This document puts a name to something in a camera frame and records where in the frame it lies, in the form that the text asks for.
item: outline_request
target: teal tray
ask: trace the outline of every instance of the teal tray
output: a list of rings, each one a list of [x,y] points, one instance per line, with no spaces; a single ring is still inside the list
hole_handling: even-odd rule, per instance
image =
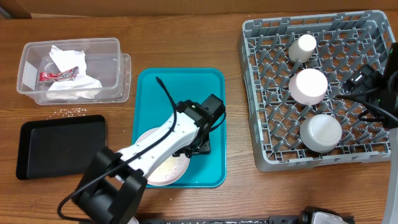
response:
[[[224,76],[215,68],[148,68],[138,77],[133,143],[144,132],[162,125],[173,112],[169,99],[155,77],[164,82],[176,103],[185,100],[201,103],[210,94],[216,95],[225,103]],[[210,145],[210,155],[193,156],[184,175],[178,181],[163,187],[220,186],[226,177],[226,121],[210,133]]]

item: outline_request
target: red wrapper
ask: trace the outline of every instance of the red wrapper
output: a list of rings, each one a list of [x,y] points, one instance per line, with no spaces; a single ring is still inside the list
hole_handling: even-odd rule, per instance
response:
[[[52,74],[47,72],[40,72],[39,81],[67,81],[67,80],[74,80],[77,75],[79,74],[79,67],[75,67],[59,74]]]

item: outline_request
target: transparent container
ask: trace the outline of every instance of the transparent container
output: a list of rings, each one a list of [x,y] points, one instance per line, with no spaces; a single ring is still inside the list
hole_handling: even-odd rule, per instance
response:
[[[53,82],[40,82],[40,72],[60,73],[49,52],[52,46],[61,50],[76,50],[85,53],[86,74],[102,84],[101,88],[73,90],[48,90]],[[122,54],[116,38],[95,38],[31,42],[25,45],[19,64],[17,91],[35,100],[40,105],[122,103],[128,100],[131,84],[131,60]],[[98,91],[94,99],[51,100],[48,93],[76,93]]]

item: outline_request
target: plastic bin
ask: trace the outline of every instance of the plastic bin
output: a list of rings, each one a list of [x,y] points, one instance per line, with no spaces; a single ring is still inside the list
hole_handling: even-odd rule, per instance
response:
[[[313,35],[317,47],[309,61],[292,63],[288,48],[304,34]],[[382,11],[244,22],[238,53],[257,168],[268,172],[389,161],[388,130],[379,123],[359,121],[358,114],[365,107],[334,96],[347,94],[342,83],[365,63],[383,73],[393,42],[395,38]],[[326,96],[317,105],[301,105],[290,96],[290,78],[306,68],[320,70],[328,80]],[[299,135],[302,122],[320,113],[335,117],[343,128],[339,145],[323,154],[308,150]]]
[[[80,88],[74,90],[48,91],[52,82],[39,82],[40,72],[60,73],[49,52],[52,46],[61,50],[85,52],[86,74],[98,79],[102,88]],[[131,61],[122,54],[116,38],[55,40],[31,42],[25,45],[19,64],[17,91],[35,100],[40,105],[121,103],[129,98],[131,84]],[[94,99],[50,100],[47,93],[71,93],[98,91]]]

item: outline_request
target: gray dish rack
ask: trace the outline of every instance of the gray dish rack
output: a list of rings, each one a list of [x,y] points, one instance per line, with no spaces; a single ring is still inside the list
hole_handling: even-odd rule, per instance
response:
[[[316,38],[317,48],[306,63],[292,63],[288,48],[304,34]],[[341,84],[365,63],[383,73],[393,42],[382,11],[244,22],[238,53],[257,168],[267,172],[342,162],[389,161],[388,130],[379,123],[359,121],[357,115],[365,108],[334,96],[346,94]],[[317,105],[301,105],[290,96],[290,78],[306,68],[321,70],[328,80],[327,93]],[[343,128],[339,145],[326,154],[309,151],[299,135],[300,124],[320,113],[334,116]]]

